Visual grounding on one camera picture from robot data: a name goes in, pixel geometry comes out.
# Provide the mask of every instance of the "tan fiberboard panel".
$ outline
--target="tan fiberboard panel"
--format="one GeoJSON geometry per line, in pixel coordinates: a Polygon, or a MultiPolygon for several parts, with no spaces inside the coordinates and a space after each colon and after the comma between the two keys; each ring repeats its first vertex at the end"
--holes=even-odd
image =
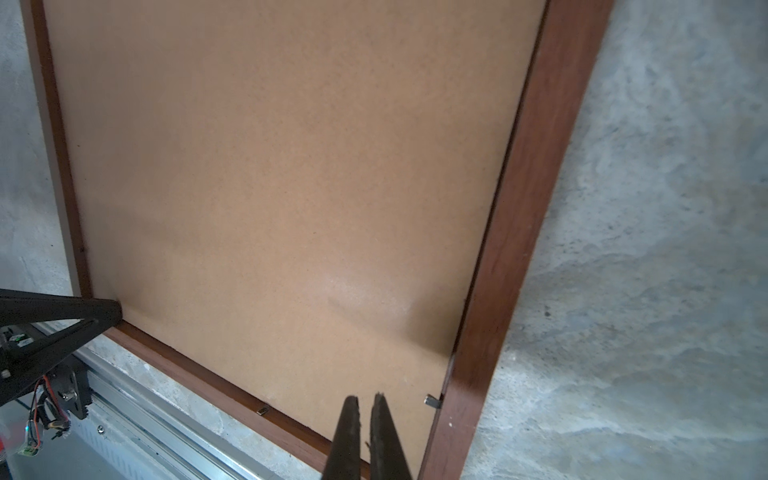
{"type": "Polygon", "coordinates": [[[45,8],[94,293],[417,471],[543,0],[45,8]]]}

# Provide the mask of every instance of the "brown board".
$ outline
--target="brown board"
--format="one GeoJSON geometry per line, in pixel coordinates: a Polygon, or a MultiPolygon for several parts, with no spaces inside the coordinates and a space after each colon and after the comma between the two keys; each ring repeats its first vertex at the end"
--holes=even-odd
{"type": "MultiPolygon", "coordinates": [[[[446,372],[419,477],[458,478],[554,179],[597,55],[610,0],[550,0],[543,15],[522,100],[478,257],[470,295],[446,372]]],[[[23,0],[22,14],[38,91],[65,252],[76,295],[92,296],[70,174],[51,46],[42,0],[23,0]]],[[[129,323],[107,336],[139,355],[292,455],[322,469],[329,440],[129,323]]],[[[363,463],[363,476],[368,477],[363,463]]]]}
{"type": "Polygon", "coordinates": [[[418,469],[543,6],[46,2],[94,295],[418,469]]]}

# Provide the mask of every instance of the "brown wooden frame edge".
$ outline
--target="brown wooden frame edge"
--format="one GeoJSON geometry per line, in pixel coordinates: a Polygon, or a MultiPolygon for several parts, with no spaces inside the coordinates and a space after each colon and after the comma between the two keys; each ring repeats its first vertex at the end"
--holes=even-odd
{"type": "Polygon", "coordinates": [[[549,0],[419,477],[458,479],[613,0],[549,0]]]}
{"type": "MultiPolygon", "coordinates": [[[[21,0],[74,295],[92,296],[42,0],[21,0]]],[[[533,254],[613,0],[549,0],[435,415],[422,480],[459,478],[533,254]]],[[[106,333],[227,414],[322,471],[330,440],[129,323],[106,333]]],[[[363,463],[364,477],[369,465],[363,463]]]]}

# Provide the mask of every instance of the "marble surface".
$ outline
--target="marble surface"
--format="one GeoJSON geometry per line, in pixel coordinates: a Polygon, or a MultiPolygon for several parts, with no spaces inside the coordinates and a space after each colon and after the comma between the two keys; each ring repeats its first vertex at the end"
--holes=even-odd
{"type": "MultiPolygon", "coordinates": [[[[617,0],[464,478],[765,478],[766,27],[764,0],[617,0]]],[[[15,0],[0,38],[0,285],[66,294],[15,0]]],[[[109,339],[88,348],[319,478],[109,339]]]]}

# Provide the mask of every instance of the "wooden frame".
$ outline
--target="wooden frame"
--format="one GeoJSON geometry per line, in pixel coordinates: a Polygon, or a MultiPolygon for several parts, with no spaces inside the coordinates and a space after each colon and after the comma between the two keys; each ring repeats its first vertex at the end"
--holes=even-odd
{"type": "MultiPolygon", "coordinates": [[[[419,478],[459,478],[607,26],[612,0],[549,0],[419,478]]],[[[74,295],[92,296],[42,0],[22,0],[74,295]]],[[[129,323],[107,337],[315,469],[330,440],[129,323]]],[[[368,465],[364,464],[364,476],[368,465]]]]}

